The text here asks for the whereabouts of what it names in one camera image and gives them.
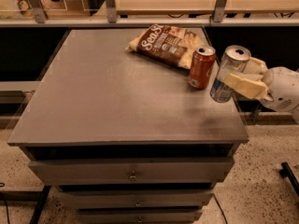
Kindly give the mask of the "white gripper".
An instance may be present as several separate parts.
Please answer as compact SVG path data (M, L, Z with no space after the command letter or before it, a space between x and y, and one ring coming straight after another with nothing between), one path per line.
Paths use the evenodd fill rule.
M249 99L257 99L277 112L299 109L299 73L286 67L268 69L265 61L251 57L243 73L230 73L223 83Z

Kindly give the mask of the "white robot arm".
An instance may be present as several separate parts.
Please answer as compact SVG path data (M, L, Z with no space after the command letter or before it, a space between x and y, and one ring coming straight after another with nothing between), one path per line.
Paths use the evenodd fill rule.
M229 71L223 83L276 112L288 112L299 123L299 72L278 66L268 68L251 57L243 72Z

